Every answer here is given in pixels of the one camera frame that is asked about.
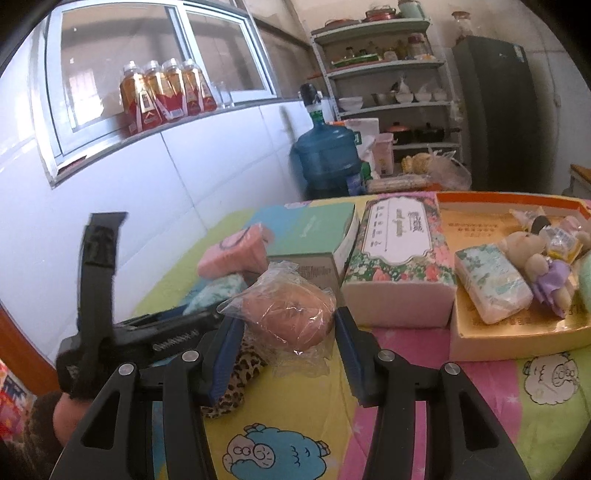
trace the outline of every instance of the plastic bottle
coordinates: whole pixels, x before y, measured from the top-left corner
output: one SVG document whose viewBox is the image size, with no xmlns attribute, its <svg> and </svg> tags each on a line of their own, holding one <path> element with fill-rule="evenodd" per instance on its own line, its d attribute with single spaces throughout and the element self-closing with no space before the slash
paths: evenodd
<svg viewBox="0 0 591 480">
<path fill-rule="evenodd" d="M 298 138 L 293 149 L 308 183 L 307 196 L 318 199 L 363 194 L 355 133 L 324 123 L 320 98 L 311 83 L 303 84 L 300 93 L 314 122 L 312 130 Z"/>
</svg>

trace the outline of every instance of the windowsill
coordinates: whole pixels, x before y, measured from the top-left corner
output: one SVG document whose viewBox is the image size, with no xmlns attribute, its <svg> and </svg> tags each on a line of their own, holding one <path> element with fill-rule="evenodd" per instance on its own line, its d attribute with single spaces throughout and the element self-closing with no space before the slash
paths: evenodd
<svg viewBox="0 0 591 480">
<path fill-rule="evenodd" d="M 135 143 L 139 140 L 149 137 L 150 135 L 160 134 L 163 131 L 168 130 L 169 128 L 174 128 L 179 125 L 188 124 L 190 122 L 196 122 L 196 121 L 201 120 L 202 118 L 207 118 L 209 116 L 220 115 L 222 113 L 236 112 L 238 110 L 244 110 L 246 108 L 259 107 L 261 105 L 269 105 L 272 103 L 299 102 L 299 101 L 300 101 L 299 99 L 294 99 L 294 98 L 287 98 L 287 99 L 286 98 L 274 98 L 274 99 L 266 99 L 266 100 L 254 100 L 252 102 L 241 103 L 240 105 L 236 105 L 231 108 L 218 109 L 218 110 L 215 110 L 214 112 L 206 112 L 206 113 L 201 113 L 198 116 L 190 116 L 187 118 L 183 118 L 181 120 L 178 120 L 175 123 L 164 124 L 164 125 L 161 125 L 160 127 L 154 128 L 152 130 L 148 130 L 146 132 L 142 132 L 140 134 L 133 135 L 132 137 L 126 137 L 126 138 L 113 137 L 112 143 L 107 144 L 107 146 L 105 148 L 101 149 L 97 153 L 89 155 L 86 158 L 84 158 L 85 150 L 89 151 L 92 149 L 91 147 L 86 148 L 86 149 L 81 149 L 81 151 L 79 151 L 77 154 L 72 155 L 74 160 L 73 161 L 70 160 L 71 163 L 66 164 L 65 166 L 58 169 L 56 177 L 50 181 L 51 187 L 52 188 L 57 187 L 63 181 L 70 178 L 75 173 L 79 172 L 83 168 L 86 168 L 88 165 L 91 165 L 94 162 L 100 160 L 101 158 L 111 155 L 112 153 L 120 150 L 121 148 L 125 148 L 128 145 L 131 145 L 132 143 Z"/>
</svg>

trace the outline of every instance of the cartoon sheep print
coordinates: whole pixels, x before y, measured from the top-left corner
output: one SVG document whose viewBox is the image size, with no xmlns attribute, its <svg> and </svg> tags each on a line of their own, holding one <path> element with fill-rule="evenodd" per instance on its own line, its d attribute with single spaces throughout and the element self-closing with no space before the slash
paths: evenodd
<svg viewBox="0 0 591 480">
<path fill-rule="evenodd" d="M 523 373 L 525 391 L 538 405 L 564 403 L 579 389 L 579 370 L 567 352 L 536 357 Z"/>
<path fill-rule="evenodd" d="M 330 455 L 325 442 L 298 432 L 265 427 L 244 427 L 223 456 L 224 468 L 239 480 L 315 480 L 326 472 L 322 457 Z"/>
</svg>

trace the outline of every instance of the blue gripper pad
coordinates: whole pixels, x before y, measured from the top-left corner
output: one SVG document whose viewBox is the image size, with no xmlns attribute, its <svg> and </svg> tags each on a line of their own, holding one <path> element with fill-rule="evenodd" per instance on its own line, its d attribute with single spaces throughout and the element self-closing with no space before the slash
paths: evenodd
<svg viewBox="0 0 591 480">
<path fill-rule="evenodd" d="M 375 407 L 385 394 L 385 378 L 377 373 L 374 357 L 379 344 L 373 334 L 357 328 L 347 307 L 335 312 L 336 342 L 353 396 L 362 407 Z"/>
<path fill-rule="evenodd" d="M 243 335 L 244 322 L 226 316 L 207 350 L 203 359 L 202 393 L 209 406 L 215 405 L 228 388 Z"/>
</svg>

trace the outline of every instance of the cardboard box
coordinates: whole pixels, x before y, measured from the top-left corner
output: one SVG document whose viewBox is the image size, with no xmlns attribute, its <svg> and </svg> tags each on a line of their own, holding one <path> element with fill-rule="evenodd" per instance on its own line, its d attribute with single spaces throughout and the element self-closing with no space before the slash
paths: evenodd
<svg viewBox="0 0 591 480">
<path fill-rule="evenodd" d="M 509 209 L 534 210 L 542 206 L 553 222 L 574 215 L 587 226 L 591 218 L 583 201 L 564 197 L 489 192 L 444 192 L 437 197 L 443 232 L 453 252 L 496 243 L 520 230 Z M 454 361 L 551 355 L 591 345 L 591 314 L 577 293 L 564 320 L 534 300 L 529 309 L 486 325 L 459 284 L 450 337 L 450 359 Z"/>
<path fill-rule="evenodd" d="M 247 225 L 258 222 L 275 235 L 267 247 L 270 261 L 297 263 L 302 277 L 330 288 L 343 305 L 340 284 L 359 228 L 353 203 L 276 205 L 259 210 Z"/>
</svg>

